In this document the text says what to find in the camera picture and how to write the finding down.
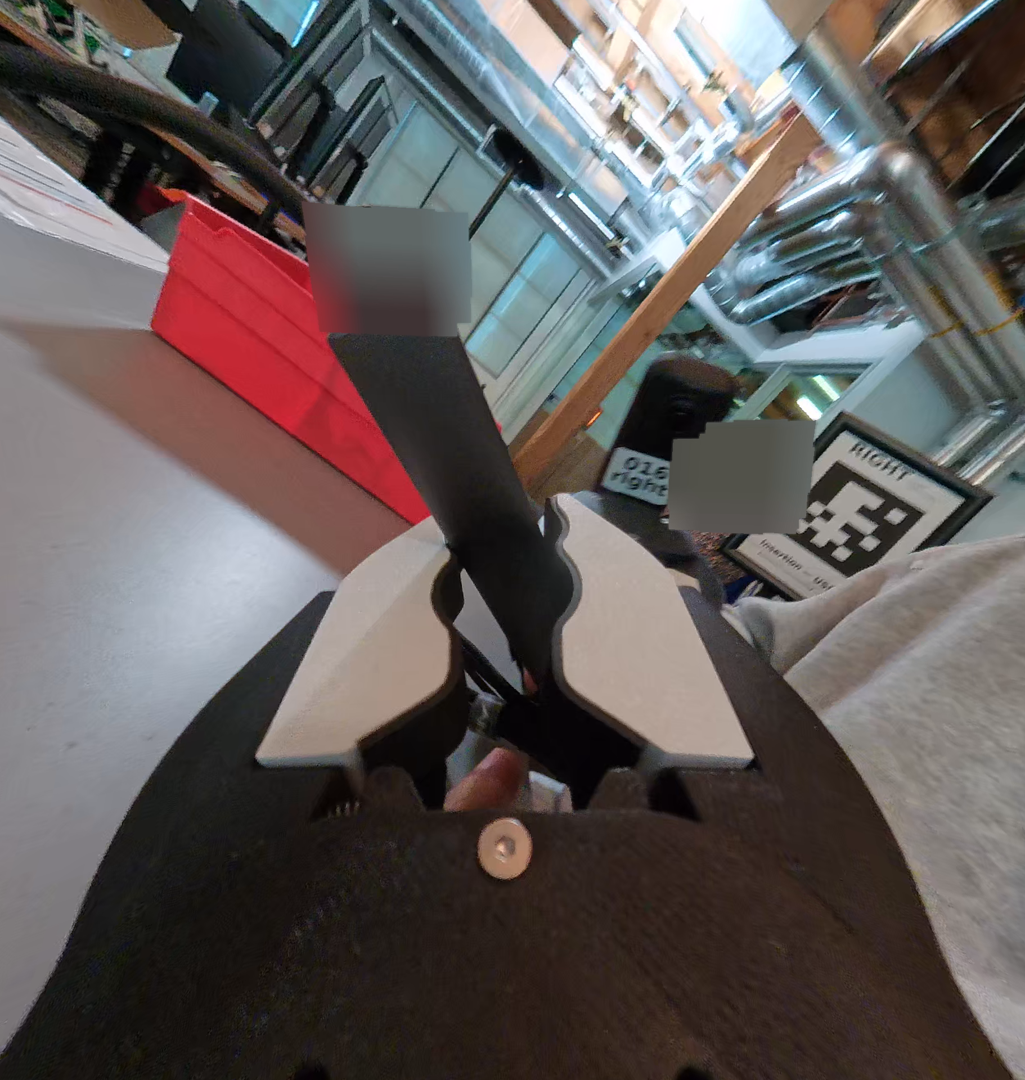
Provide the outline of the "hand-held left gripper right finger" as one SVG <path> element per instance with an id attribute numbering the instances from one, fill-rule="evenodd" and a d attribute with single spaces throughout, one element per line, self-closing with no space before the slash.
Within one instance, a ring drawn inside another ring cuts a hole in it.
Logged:
<path id="1" fill-rule="evenodd" d="M 574 579 L 552 661 L 564 696 L 613 730 L 644 772 L 746 768 L 748 737 L 679 580 L 571 494 L 552 497 L 547 512 Z"/>

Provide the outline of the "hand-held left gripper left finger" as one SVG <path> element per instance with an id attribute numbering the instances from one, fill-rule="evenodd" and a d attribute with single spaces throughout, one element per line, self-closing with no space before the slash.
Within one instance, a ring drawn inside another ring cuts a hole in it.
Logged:
<path id="1" fill-rule="evenodd" d="M 254 759 L 339 770 L 362 785 L 393 766 L 443 775 L 466 735 L 463 654 L 454 620 L 461 571 L 442 535 L 400 535 L 334 593 Z"/>

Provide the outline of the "dark grey slim usb hub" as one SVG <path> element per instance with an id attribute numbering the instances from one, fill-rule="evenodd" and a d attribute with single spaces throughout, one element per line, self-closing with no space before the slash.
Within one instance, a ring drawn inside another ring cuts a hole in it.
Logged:
<path id="1" fill-rule="evenodd" d="M 525 492 L 457 336 L 329 335 L 456 561 L 540 691 L 574 600 L 557 526 Z"/>

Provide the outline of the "person's right forearm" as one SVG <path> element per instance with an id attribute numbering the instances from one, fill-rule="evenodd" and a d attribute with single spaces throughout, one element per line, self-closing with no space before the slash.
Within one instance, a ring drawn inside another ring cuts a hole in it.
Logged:
<path id="1" fill-rule="evenodd" d="M 953 977 L 1025 1078 L 1025 534 L 723 615 L 854 762 Z"/>

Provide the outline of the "person's left hand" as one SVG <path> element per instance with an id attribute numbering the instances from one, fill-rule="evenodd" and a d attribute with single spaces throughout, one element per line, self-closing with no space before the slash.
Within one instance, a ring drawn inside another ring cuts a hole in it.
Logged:
<path id="1" fill-rule="evenodd" d="M 449 789 L 442 809 L 450 813 L 509 811 L 520 804 L 529 771 L 529 759 L 517 750 L 497 746 Z"/>

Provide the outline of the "wooden beam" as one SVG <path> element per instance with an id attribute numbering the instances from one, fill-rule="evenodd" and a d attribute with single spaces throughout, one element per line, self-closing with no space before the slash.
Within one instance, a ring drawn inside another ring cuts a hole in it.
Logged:
<path id="1" fill-rule="evenodd" d="M 616 332 L 570 392 L 517 453 L 514 465 L 524 486 L 531 486 L 549 469 L 571 438 L 586 428 L 601 404 L 644 351 L 666 329 L 709 276 L 733 249 L 767 206 L 791 183 L 803 163 L 820 146 L 821 136 L 795 105 L 785 114 L 786 127 L 763 150 L 716 210 L 682 251 L 643 303 Z"/>

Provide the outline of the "black round-base stand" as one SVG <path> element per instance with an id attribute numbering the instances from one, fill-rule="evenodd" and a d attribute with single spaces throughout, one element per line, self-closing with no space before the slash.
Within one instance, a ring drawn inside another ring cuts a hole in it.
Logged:
<path id="1" fill-rule="evenodd" d="M 547 176 L 540 162 L 508 129 L 493 125 L 480 150 L 493 156 L 494 160 L 500 164 L 502 174 L 493 192 L 470 222 L 467 233 L 469 240 L 477 235 L 483 222 L 491 215 L 496 204 L 500 202 L 502 195 L 505 195 L 507 189 L 514 183 L 518 184 L 520 187 L 527 188 L 534 194 L 538 194 L 547 188 Z"/>

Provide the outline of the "silver ventilation ducts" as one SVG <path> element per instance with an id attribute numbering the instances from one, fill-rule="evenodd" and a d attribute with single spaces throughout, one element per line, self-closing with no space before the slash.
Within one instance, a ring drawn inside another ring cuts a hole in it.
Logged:
<path id="1" fill-rule="evenodd" d="M 970 401 L 938 464 L 989 486 L 1025 459 L 1025 321 L 1001 272 L 857 62 L 818 21 L 779 69 L 839 164 L 769 205 L 717 294 L 732 322 L 874 280 L 918 321 Z"/>

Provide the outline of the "red plastic bin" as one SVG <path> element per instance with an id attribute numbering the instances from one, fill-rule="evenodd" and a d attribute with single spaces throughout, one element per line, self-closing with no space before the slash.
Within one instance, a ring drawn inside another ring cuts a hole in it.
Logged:
<path id="1" fill-rule="evenodd" d="M 178 230 L 151 329 L 412 525 L 424 500 L 319 330 L 308 267 L 207 203 Z"/>

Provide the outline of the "white flat box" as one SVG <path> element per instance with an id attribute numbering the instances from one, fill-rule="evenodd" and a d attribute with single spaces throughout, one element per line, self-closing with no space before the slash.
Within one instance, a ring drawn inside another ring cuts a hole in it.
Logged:
<path id="1" fill-rule="evenodd" d="M 0 116 L 0 320 L 148 330 L 168 254 Z"/>

